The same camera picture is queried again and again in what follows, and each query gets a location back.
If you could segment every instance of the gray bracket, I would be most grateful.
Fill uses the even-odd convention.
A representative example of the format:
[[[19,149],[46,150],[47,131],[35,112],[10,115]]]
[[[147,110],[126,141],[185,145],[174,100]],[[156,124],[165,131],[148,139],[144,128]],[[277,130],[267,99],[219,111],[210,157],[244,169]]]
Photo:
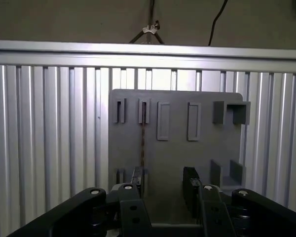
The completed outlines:
[[[213,123],[225,124],[229,110],[232,110],[234,124],[249,124],[250,102],[245,101],[214,101]]]
[[[243,177],[245,176],[244,167],[234,160],[229,163],[229,175],[223,175],[223,167],[215,160],[211,160],[210,166],[210,182],[220,187],[223,191],[230,191],[241,188],[243,185]]]

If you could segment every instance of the hanging cord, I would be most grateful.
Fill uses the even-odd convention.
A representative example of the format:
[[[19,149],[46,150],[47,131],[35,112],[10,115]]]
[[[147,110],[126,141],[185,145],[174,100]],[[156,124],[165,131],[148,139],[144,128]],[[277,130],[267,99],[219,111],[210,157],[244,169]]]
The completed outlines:
[[[150,7],[149,7],[149,26],[152,25],[153,11],[154,11],[154,0],[150,0]]]
[[[211,36],[209,37],[209,42],[208,42],[208,46],[211,46],[212,44],[212,39],[213,39],[213,35],[214,35],[214,31],[215,31],[215,25],[216,22],[218,20],[218,18],[221,16],[223,10],[225,9],[226,5],[227,5],[228,0],[224,0],[221,10],[219,11],[219,13],[217,14],[217,16],[215,17],[213,24],[212,24],[212,30],[211,30]]]

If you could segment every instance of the black cable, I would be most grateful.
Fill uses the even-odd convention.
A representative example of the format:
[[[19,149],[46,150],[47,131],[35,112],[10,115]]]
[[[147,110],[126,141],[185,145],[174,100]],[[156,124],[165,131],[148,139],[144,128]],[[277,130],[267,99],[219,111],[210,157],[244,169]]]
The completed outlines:
[[[211,30],[211,36],[209,37],[209,42],[208,42],[208,46],[211,46],[212,44],[212,39],[213,39],[213,35],[214,35],[214,30],[215,30],[215,24],[218,20],[218,18],[221,16],[223,10],[225,9],[226,5],[227,5],[228,0],[225,0],[222,4],[221,10],[219,11],[219,13],[217,14],[217,16],[215,17],[213,24],[212,24],[212,30]]]
[[[153,21],[153,11],[154,11],[154,0],[150,0],[150,8],[149,8],[149,25],[152,25]]]

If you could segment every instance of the gray wall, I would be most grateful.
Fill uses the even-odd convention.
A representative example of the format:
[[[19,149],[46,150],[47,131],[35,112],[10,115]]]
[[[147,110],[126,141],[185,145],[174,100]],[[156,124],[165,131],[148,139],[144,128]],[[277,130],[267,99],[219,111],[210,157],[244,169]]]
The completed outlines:
[[[212,46],[296,48],[293,1],[230,0]],[[0,0],[0,39],[125,43],[147,23],[148,2]],[[167,44],[207,45],[222,2],[156,0],[160,36]]]

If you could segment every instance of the rectangular slot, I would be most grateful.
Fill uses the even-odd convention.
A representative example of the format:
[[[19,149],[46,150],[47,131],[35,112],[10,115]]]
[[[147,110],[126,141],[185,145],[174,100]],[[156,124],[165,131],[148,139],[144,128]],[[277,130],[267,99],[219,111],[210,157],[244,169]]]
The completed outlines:
[[[116,99],[114,102],[113,123],[125,123],[125,102],[126,99]]]
[[[214,102],[213,123],[223,124],[225,121],[225,103],[224,101]]]
[[[150,99],[139,99],[138,123],[149,123],[150,118]]]
[[[170,103],[158,102],[157,140],[169,140]]]
[[[187,140],[199,141],[201,133],[201,104],[188,103]]]

